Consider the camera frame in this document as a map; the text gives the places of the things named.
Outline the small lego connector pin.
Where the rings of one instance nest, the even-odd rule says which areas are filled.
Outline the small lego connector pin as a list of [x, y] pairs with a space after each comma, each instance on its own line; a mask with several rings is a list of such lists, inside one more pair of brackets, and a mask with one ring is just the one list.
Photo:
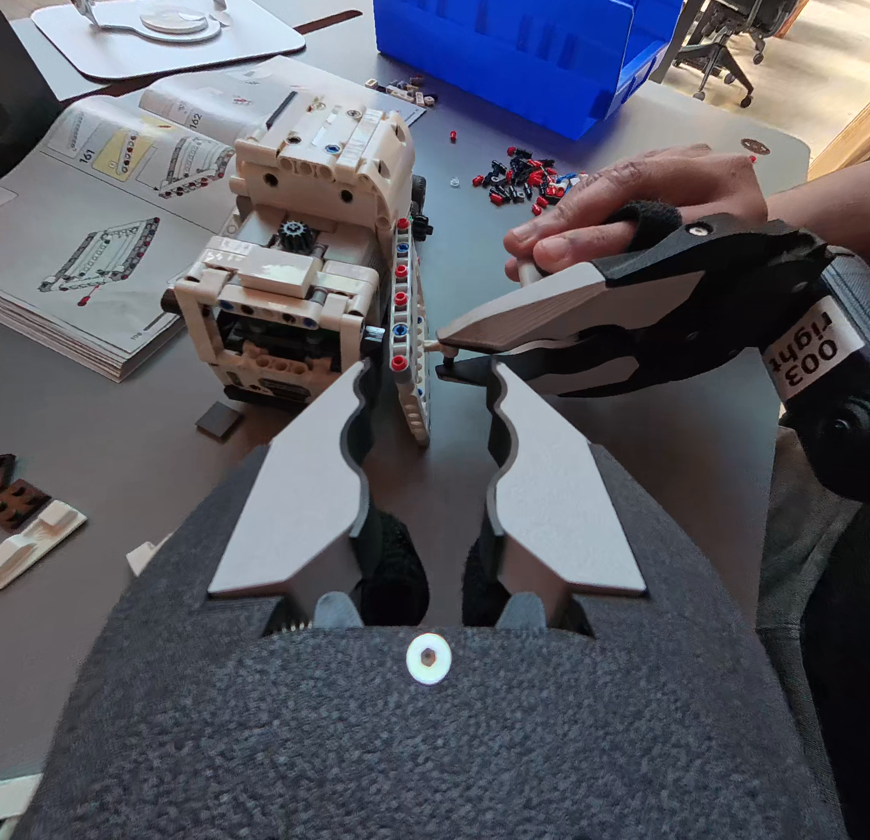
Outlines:
[[439, 377], [444, 373], [447, 374], [446, 377], [451, 376], [455, 358], [459, 354], [457, 348], [448, 346], [435, 339], [419, 339], [418, 346], [424, 375], [427, 376], [431, 371], [434, 371]]

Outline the black office chair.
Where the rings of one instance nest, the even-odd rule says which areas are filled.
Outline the black office chair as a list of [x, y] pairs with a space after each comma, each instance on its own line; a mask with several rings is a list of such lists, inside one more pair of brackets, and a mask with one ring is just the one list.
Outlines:
[[762, 63], [767, 40], [784, 31], [798, 12], [801, 0], [706, 1], [672, 63], [701, 73], [701, 82], [693, 94], [695, 99], [704, 101], [707, 83], [711, 78], [719, 78], [725, 85], [737, 82], [744, 88], [739, 106], [748, 108], [754, 100], [754, 85], [736, 61], [730, 42], [740, 35], [750, 37], [755, 49], [753, 63]]

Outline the person's right hand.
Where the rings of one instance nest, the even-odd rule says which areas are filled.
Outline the person's right hand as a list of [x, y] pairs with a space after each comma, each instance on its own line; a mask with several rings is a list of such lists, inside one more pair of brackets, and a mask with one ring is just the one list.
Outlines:
[[545, 273], [625, 253], [636, 232], [613, 216], [632, 202], [662, 202], [683, 222], [729, 214], [749, 225], [768, 221], [768, 207], [753, 162], [744, 154], [719, 154], [704, 145], [656, 150], [588, 175], [553, 211], [510, 230], [505, 273], [519, 280], [519, 263]]

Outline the pile of red black lego pins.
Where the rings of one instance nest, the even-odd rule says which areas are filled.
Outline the pile of red black lego pins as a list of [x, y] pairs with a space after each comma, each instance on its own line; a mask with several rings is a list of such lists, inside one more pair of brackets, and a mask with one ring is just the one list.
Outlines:
[[577, 186], [586, 183], [585, 171], [562, 171], [554, 159], [536, 156], [532, 150], [511, 146], [506, 160], [493, 159], [489, 170], [471, 180], [495, 208], [527, 204], [532, 216], [557, 207]]

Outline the person's right forearm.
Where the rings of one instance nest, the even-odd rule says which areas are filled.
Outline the person's right forearm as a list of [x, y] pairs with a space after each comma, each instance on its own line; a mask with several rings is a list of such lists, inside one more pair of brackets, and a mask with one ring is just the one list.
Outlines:
[[869, 260], [869, 161], [767, 198], [768, 218], [807, 229]]

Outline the pile of small mixed lego pieces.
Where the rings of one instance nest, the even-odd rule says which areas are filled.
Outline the pile of small mixed lego pieces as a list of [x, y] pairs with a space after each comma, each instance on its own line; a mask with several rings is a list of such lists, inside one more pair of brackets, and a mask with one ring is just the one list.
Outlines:
[[375, 78], [368, 79], [364, 86], [381, 94], [390, 95], [398, 100], [423, 108], [433, 108], [439, 102], [439, 95], [426, 88], [426, 77], [413, 74], [405, 80], [382, 84]]

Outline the lego instruction booklet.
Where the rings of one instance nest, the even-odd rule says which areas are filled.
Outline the lego instruction booklet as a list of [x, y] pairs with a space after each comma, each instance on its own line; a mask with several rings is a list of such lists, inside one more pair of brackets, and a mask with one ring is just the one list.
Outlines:
[[67, 107], [2, 178], [2, 324], [111, 381], [135, 372], [179, 328], [163, 292], [250, 214], [236, 140], [304, 90], [408, 125], [423, 113], [285, 56]]

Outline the white lego beam panel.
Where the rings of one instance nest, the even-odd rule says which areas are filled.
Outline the white lego beam panel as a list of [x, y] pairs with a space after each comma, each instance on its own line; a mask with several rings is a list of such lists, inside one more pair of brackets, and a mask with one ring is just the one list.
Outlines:
[[417, 205], [397, 221], [391, 262], [388, 358], [399, 405], [420, 448], [430, 444], [428, 321], [416, 237], [430, 233]]

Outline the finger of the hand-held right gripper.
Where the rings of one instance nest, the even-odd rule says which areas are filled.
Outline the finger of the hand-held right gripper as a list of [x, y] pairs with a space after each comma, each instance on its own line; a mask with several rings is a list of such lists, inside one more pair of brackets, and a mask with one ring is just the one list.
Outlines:
[[495, 355], [455, 358], [451, 376], [437, 376], [443, 381], [484, 388], [496, 359], [538, 393], [583, 396], [590, 389], [621, 384], [637, 371], [638, 359], [619, 351], [620, 346], [613, 343], [537, 341]]
[[595, 327], [644, 328], [685, 302], [703, 275], [617, 285], [584, 262], [484, 303], [438, 329], [437, 338], [447, 347], [499, 354]]

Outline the brown lego pieces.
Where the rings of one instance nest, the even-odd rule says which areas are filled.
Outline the brown lego pieces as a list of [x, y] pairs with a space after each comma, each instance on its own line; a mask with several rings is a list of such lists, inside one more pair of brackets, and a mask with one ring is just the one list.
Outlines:
[[22, 478], [16, 478], [16, 456], [1, 454], [1, 529], [23, 529], [51, 501], [51, 496]]

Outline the white lego truck model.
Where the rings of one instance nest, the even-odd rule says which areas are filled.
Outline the white lego truck model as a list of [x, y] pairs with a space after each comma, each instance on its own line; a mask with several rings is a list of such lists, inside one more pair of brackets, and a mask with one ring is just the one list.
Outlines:
[[388, 358], [397, 221], [426, 181], [397, 112], [293, 92], [236, 140], [236, 197], [250, 214], [212, 237], [164, 292], [230, 400], [301, 410], [355, 363]]

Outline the dark flat lego tile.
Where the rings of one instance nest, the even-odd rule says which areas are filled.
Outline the dark flat lego tile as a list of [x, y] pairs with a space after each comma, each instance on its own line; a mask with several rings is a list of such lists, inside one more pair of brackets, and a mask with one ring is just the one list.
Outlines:
[[224, 443], [245, 419], [245, 414], [217, 401], [195, 421], [197, 432]]

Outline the person's grey pants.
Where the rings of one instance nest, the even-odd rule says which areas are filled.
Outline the person's grey pants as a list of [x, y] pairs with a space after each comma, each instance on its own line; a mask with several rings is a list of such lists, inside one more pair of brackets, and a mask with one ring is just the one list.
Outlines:
[[756, 630], [839, 835], [869, 835], [869, 506], [778, 429]]

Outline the blue plastic bin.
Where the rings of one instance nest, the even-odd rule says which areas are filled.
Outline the blue plastic bin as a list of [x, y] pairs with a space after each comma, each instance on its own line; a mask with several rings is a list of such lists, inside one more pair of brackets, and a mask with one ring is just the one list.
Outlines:
[[564, 138], [615, 114], [684, 0], [373, 0], [378, 50]]

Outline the long white lego panel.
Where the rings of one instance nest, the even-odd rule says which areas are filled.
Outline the long white lego panel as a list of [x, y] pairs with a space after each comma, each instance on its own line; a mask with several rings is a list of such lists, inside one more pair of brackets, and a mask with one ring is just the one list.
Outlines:
[[1, 589], [82, 527], [88, 518], [65, 502], [53, 501], [23, 531], [1, 544]]

